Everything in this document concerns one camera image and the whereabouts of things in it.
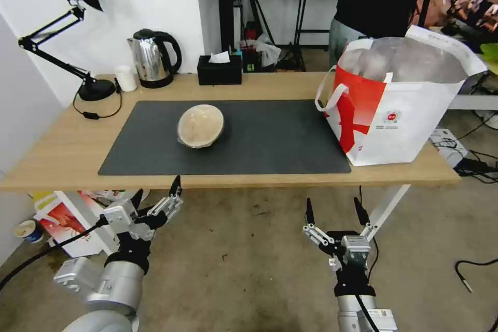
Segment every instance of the white tote bag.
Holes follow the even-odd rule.
[[[332,94],[322,107],[327,74],[315,104],[354,166],[412,162],[465,79],[485,70],[466,45],[411,26],[405,38],[349,43]]]

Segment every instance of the electric kettle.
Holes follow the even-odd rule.
[[[173,36],[162,31],[142,29],[127,41],[143,87],[160,88],[173,81],[174,74],[182,64],[182,52]],[[173,66],[164,43],[171,43],[176,53],[176,63]]]

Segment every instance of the robotic hand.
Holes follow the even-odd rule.
[[[142,279],[149,269],[147,257],[155,231],[180,210],[180,176],[169,195],[149,209],[137,210],[143,190],[104,209],[103,217],[119,240],[119,250],[104,268],[88,258],[64,262],[54,276],[56,283],[81,294],[93,311],[71,323],[64,332],[136,332],[136,315],[142,296]]]
[[[357,198],[354,200],[360,223],[371,227],[368,213]],[[370,243],[356,231],[328,231],[315,226],[311,200],[307,199],[306,224],[303,233],[330,258],[329,265],[337,276],[334,294],[339,302],[339,330],[341,332],[397,332],[391,310],[377,309],[375,290],[368,284],[367,258]]]

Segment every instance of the floor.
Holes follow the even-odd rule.
[[[305,59],[326,64],[323,54],[311,51]],[[478,123],[456,111],[442,121],[457,136]],[[463,143],[496,154],[498,131],[483,127]],[[373,209],[381,194],[364,188],[365,207]],[[310,197],[319,227],[358,230],[356,195],[352,187],[185,190],[182,211],[154,239],[142,331],[338,331],[335,277],[301,228]],[[462,266],[470,294],[453,264],[498,257],[497,201],[496,186],[470,178],[408,191],[376,236],[381,253],[371,282],[378,307],[392,309],[400,331],[489,329],[498,316],[498,266]],[[39,249],[23,244],[0,276]],[[6,286],[1,331],[59,331],[85,312],[76,295],[52,283],[63,260],[61,253],[42,258]]]

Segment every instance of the table leg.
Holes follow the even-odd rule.
[[[388,188],[380,202],[370,214],[370,226],[363,229],[362,236],[365,236],[368,241],[371,241],[374,238],[389,214],[392,213],[396,205],[398,205],[398,202],[403,198],[408,188],[410,188],[410,184]]]
[[[66,206],[72,206],[70,211],[75,218],[86,229],[92,227],[98,220],[98,217],[90,210],[83,198],[77,191],[55,191],[55,194],[61,199]],[[113,235],[107,231],[106,227],[97,228],[94,231],[97,239],[102,243],[102,250],[107,255],[118,250],[118,245],[114,241]]]

